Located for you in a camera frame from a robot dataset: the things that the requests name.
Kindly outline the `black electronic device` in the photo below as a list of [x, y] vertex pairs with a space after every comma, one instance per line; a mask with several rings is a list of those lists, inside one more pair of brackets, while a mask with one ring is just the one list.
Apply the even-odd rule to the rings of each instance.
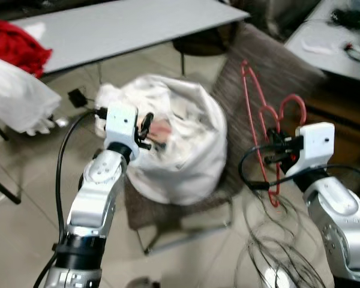
[[330, 20], [335, 25], [360, 30], [360, 10], [336, 8], [330, 13]]

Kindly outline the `white jacket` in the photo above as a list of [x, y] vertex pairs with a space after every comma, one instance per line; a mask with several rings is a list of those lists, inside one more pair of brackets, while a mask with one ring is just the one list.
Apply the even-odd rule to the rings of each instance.
[[29, 136], [50, 134], [61, 96], [34, 75], [0, 59], [0, 121]]

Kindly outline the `grey robot left foot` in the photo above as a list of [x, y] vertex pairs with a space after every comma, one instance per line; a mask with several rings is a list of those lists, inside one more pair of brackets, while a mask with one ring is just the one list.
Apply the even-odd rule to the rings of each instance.
[[161, 288], [161, 283], [149, 277], [139, 277], [128, 282], [124, 288]]

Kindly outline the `red plastic hanger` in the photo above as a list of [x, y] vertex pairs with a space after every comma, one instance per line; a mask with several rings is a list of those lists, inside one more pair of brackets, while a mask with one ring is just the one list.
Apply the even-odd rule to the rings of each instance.
[[[254, 72], [254, 69], [251, 66], [249, 66], [248, 61], [246, 60], [241, 61], [240, 70], [241, 70], [241, 82], [243, 87], [243, 94], [245, 96], [246, 112], [248, 115], [248, 122], [252, 131], [252, 139], [255, 145], [255, 154], [257, 154], [257, 161], [259, 162], [260, 172], [262, 173], [262, 176], [264, 176], [264, 180], [267, 181], [268, 178], [266, 176], [266, 171], [265, 171], [266, 162], [262, 155], [262, 152], [264, 152], [265, 149], [260, 148], [260, 143], [259, 143], [259, 136], [263, 136], [268, 143], [272, 139], [272, 137], [268, 136], [267, 134], [268, 129], [266, 127], [267, 124], [266, 118], [270, 117], [274, 124], [274, 129], [276, 129], [277, 132], [280, 132], [281, 121], [284, 120], [285, 118], [286, 106], [290, 102], [293, 102], [298, 105], [298, 112], [299, 112], [298, 123], [301, 125], [306, 123], [307, 108], [304, 100], [300, 96], [298, 96], [297, 94], [288, 94], [288, 96], [286, 96], [286, 98], [281, 101], [279, 109], [274, 110], [273, 106], [268, 104], [268, 102], [266, 101], [265, 94], [259, 82], [259, 78], [257, 77], [257, 74]], [[252, 80], [256, 90], [256, 94], [254, 98], [252, 98], [249, 95], [248, 79]], [[253, 113], [253, 107], [257, 103], [260, 104], [259, 108], [257, 108], [256, 110], [257, 112], [256, 115], [259, 116], [260, 119], [259, 129], [256, 128], [254, 122], [255, 114]]]

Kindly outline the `brown wicker basket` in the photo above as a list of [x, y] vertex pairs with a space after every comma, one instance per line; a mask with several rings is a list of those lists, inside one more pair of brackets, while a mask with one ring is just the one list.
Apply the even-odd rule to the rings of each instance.
[[232, 45], [238, 28], [238, 22], [210, 28], [177, 38], [172, 46], [181, 54], [191, 56], [223, 55]]

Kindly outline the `brown fabric chair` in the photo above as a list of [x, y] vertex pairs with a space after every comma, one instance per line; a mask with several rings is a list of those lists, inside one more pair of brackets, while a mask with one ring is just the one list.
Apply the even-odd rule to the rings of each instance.
[[241, 79], [241, 63], [252, 68], [257, 80], [248, 79], [247, 91], [253, 116], [262, 106], [259, 94], [278, 108], [290, 94], [307, 98], [326, 80], [325, 74], [286, 49], [284, 44], [271, 38], [252, 24], [240, 22], [226, 54], [221, 73], [211, 85], [211, 98], [221, 106], [227, 122], [227, 159], [221, 180], [215, 191], [205, 200], [188, 206], [160, 204], [149, 200], [126, 184], [124, 200], [130, 229], [178, 223], [191, 214], [230, 203], [232, 197], [245, 188], [238, 174], [238, 163], [248, 149], [254, 146], [249, 123], [245, 88]]

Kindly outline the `long white folding table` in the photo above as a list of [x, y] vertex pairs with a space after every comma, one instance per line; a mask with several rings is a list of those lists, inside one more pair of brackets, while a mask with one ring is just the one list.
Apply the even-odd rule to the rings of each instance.
[[25, 28], [43, 23], [40, 44], [53, 50], [44, 71], [53, 74], [249, 16], [216, 0], [117, 0], [25, 17], [12, 24]]

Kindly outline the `white side table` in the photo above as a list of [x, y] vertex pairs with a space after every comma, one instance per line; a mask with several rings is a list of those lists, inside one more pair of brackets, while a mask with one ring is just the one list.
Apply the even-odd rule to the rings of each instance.
[[335, 25], [330, 13], [353, 0], [320, 0], [285, 42], [290, 52], [325, 72], [360, 80], [360, 31]]

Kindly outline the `brown wooden cabinet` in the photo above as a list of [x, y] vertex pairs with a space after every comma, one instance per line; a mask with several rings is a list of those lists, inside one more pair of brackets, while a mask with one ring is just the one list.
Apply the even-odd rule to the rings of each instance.
[[307, 99], [309, 123], [335, 126], [331, 164], [360, 167], [360, 80], [330, 77]]

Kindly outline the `white laundry bundle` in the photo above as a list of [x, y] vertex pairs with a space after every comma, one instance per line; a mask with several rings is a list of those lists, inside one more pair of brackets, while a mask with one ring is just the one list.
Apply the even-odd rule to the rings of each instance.
[[226, 165], [227, 122], [220, 104], [196, 82], [145, 74], [100, 86], [96, 107], [130, 104], [138, 122], [151, 112], [148, 142], [126, 168], [131, 186], [163, 204], [187, 206], [209, 197]]

